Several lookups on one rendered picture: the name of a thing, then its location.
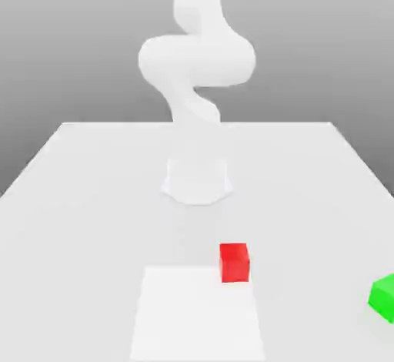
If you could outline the small red cube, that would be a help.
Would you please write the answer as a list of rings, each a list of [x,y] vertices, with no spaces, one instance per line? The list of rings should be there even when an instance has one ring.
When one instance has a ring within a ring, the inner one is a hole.
[[[219,245],[219,271],[223,283],[248,282],[250,257],[245,243]]]

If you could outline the small green cube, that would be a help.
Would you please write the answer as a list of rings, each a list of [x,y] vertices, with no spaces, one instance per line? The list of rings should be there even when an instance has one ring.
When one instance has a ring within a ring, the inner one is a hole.
[[[394,324],[394,273],[372,284],[368,305],[389,323]]]

